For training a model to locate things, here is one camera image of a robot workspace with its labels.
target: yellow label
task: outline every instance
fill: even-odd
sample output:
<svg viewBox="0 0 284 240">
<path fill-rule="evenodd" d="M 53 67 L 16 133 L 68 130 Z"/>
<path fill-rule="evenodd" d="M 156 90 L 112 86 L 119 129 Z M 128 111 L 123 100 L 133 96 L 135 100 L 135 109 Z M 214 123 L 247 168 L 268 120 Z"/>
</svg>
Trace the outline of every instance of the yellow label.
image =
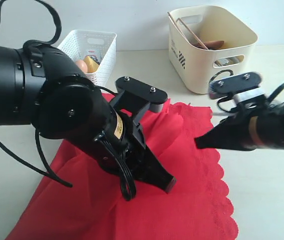
<svg viewBox="0 0 284 240">
<path fill-rule="evenodd" d="M 115 132 L 114 135 L 118 138 L 121 139 L 122 134 L 123 134 L 123 120 L 121 119 L 121 117 L 116 113 L 117 116 L 117 125 L 115 128 Z"/>
</svg>

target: bolt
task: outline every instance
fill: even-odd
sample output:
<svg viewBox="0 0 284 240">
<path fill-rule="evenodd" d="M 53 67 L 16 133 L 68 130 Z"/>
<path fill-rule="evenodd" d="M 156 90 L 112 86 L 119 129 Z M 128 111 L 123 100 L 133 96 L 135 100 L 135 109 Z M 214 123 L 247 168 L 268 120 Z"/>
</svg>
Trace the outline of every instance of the bolt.
<svg viewBox="0 0 284 240">
<path fill-rule="evenodd" d="M 251 75 L 249 75 L 248 73 L 244 75 L 244 79 L 245 79 L 245 80 L 250 79 L 250 77 L 251 77 Z"/>
<path fill-rule="evenodd" d="M 219 81 L 218 86 L 222 87 L 224 85 L 224 81 Z"/>
<path fill-rule="evenodd" d="M 33 63 L 34 67 L 40 69 L 42 67 L 42 65 L 38 62 Z"/>
<path fill-rule="evenodd" d="M 75 115 L 75 111 L 73 109 L 71 109 L 70 111 L 68 111 L 67 114 L 68 114 L 69 118 L 71 118 Z"/>
</svg>

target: cream storage bin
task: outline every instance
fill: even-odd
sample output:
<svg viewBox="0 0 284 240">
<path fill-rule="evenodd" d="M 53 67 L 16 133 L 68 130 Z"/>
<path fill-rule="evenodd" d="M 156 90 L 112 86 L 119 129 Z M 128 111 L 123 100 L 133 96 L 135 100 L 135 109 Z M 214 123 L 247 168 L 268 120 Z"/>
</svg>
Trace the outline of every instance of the cream storage bin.
<svg viewBox="0 0 284 240">
<path fill-rule="evenodd" d="M 176 9 L 170 15 L 173 20 L 169 18 L 169 59 L 190 91 L 207 94 L 210 81 L 245 71 L 258 37 L 233 14 L 218 6 L 205 5 Z M 202 42 L 225 41 L 224 45 L 218 50 L 195 47 L 198 42 L 178 18 Z M 217 61 L 229 59 L 236 61 L 216 65 Z"/>
<path fill-rule="evenodd" d="M 104 87 L 114 69 L 116 62 L 116 37 L 113 32 L 73 30 L 57 47 L 74 62 L 84 59 L 90 50 L 97 50 L 101 55 L 98 70 L 86 73 L 95 85 Z"/>
</svg>

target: red fabric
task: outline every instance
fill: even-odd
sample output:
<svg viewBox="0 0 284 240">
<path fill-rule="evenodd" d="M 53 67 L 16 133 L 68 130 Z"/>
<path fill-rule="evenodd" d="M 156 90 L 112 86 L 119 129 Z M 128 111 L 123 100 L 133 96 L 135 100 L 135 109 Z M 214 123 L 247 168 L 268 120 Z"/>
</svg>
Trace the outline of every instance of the red fabric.
<svg viewBox="0 0 284 240">
<path fill-rule="evenodd" d="M 194 137 L 211 127 L 211 110 L 165 104 L 142 119 L 147 144 L 177 178 L 169 194 L 136 182 L 125 201 L 119 179 L 64 141 L 51 164 L 73 188 L 43 178 L 6 240 L 233 240 L 229 189 L 215 149 L 196 149 Z"/>
</svg>

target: table surface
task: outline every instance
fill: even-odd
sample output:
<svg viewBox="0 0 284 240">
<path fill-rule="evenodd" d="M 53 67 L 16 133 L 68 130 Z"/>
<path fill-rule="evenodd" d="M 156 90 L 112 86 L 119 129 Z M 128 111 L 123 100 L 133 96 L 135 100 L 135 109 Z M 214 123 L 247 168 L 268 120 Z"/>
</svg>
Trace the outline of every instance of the table surface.
<svg viewBox="0 0 284 240">
<path fill-rule="evenodd" d="M 257 46 L 246 71 L 263 76 L 261 86 L 267 94 L 284 82 L 284 45 Z M 117 62 L 107 87 L 131 76 L 165 90 L 172 103 L 210 106 L 216 101 L 186 89 L 168 59 L 167 50 L 117 53 Z M 284 101 L 284 92 L 279 96 Z M 213 117 L 216 125 L 221 117 Z M 0 140 L 31 164 L 43 169 L 37 155 L 32 126 L 0 126 Z M 51 160 L 59 140 L 42 139 L 44 153 Z M 239 240 L 284 240 L 284 150 L 261 149 L 252 152 L 219 150 L 239 225 Z M 0 150 L 0 240 L 14 227 L 32 197 L 41 176 L 11 159 Z"/>
</svg>

